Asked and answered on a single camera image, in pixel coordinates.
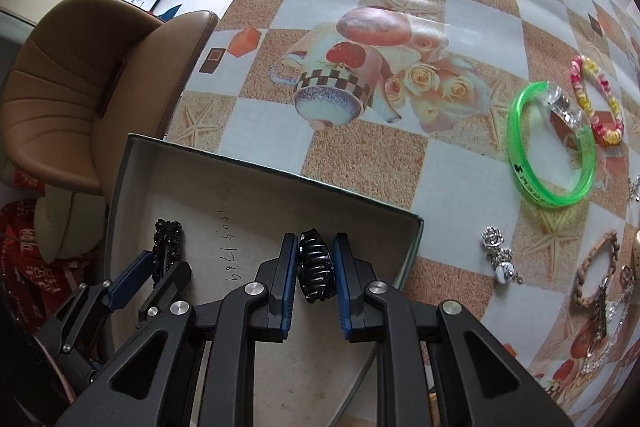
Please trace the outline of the checkered patterned tablecloth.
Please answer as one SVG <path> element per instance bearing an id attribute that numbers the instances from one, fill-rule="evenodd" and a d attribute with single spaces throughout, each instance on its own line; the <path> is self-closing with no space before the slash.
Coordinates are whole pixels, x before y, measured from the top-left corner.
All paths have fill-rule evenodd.
<path id="1" fill-rule="evenodd" d="M 602 124 L 589 195 L 544 209 L 510 173 L 506 120 L 529 84 L 570 87 L 593 59 L 611 89 L 586 87 Z M 572 305 L 592 294 L 595 254 L 615 231 L 634 261 L 639 206 L 639 8 L 632 0 L 233 0 L 186 84 L 168 140 L 308 176 L 414 211 L 424 236 L 410 297 L 462 301 L 578 426 L 604 418 L 639 355 L 639 298 L 610 286 L 611 334 L 593 342 Z M 499 285 L 480 236 L 496 227 L 523 283 Z"/>

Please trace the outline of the grey shallow cardboard box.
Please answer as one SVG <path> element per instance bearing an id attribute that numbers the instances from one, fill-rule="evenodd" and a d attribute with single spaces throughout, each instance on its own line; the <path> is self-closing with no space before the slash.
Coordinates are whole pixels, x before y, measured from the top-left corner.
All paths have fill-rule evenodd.
<path id="1" fill-rule="evenodd" d="M 183 229 L 192 275 L 186 299 L 210 303 L 256 277 L 288 233 L 348 236 L 357 258 L 402 287 L 424 228 L 412 212 L 349 191 L 195 148 L 133 134 L 120 163 L 108 218 L 104 272 L 117 277 L 151 248 L 158 220 Z M 334 300 L 294 300 L 283 343 L 256 348 L 258 426 L 334 426 L 366 377 L 370 343 L 350 343 Z"/>

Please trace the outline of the brown leather chair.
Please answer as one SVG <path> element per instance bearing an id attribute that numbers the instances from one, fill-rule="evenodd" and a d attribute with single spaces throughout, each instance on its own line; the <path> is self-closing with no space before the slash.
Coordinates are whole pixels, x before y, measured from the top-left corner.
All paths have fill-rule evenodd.
<path id="1" fill-rule="evenodd" d="M 64 0 L 22 45 L 2 89 L 1 136 L 37 180 L 112 198 L 131 133 L 165 135 L 218 23 L 169 22 L 122 0 Z"/>

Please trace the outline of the green translucent bangle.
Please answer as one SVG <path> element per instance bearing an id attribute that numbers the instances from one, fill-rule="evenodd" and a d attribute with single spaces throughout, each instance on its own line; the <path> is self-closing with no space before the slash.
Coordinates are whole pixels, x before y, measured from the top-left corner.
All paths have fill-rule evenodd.
<path id="1" fill-rule="evenodd" d="M 589 120 L 554 82 L 533 82 L 514 98 L 506 120 L 506 153 L 521 194 L 542 208 L 581 202 L 596 177 Z"/>

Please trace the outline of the black beaded hair clip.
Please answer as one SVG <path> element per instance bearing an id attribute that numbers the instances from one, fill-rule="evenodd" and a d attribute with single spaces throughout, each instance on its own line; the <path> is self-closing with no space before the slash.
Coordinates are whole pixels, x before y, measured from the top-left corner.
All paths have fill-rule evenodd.
<path id="1" fill-rule="evenodd" d="M 181 259 L 183 228 L 179 221 L 158 219 L 153 235 L 153 286 Z"/>

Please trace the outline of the small silver charm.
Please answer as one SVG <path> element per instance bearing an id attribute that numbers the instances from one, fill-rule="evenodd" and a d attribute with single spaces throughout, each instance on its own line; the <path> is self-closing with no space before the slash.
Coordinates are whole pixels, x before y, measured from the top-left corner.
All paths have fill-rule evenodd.
<path id="1" fill-rule="evenodd" d="M 480 236 L 480 243 L 499 285 L 523 283 L 523 277 L 515 270 L 512 251 L 504 246 L 504 237 L 499 229 L 487 227 Z"/>

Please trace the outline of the small black claw clip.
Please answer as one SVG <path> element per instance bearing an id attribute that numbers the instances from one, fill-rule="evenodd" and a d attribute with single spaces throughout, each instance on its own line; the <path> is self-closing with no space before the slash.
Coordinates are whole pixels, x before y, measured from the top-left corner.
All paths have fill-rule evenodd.
<path id="1" fill-rule="evenodd" d="M 334 265 L 328 246 L 316 229 L 299 236 L 297 278 L 308 303 L 336 295 Z"/>

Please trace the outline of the red embroidered cushion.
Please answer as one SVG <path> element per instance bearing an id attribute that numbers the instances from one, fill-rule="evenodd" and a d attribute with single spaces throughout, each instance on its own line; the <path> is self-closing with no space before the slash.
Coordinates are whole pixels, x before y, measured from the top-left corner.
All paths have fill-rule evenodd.
<path id="1" fill-rule="evenodd" d="M 102 244 L 88 253 L 47 262 L 36 244 L 36 201 L 26 198 L 1 209 L 1 286 L 17 321 L 35 333 L 84 282 L 94 279 Z"/>

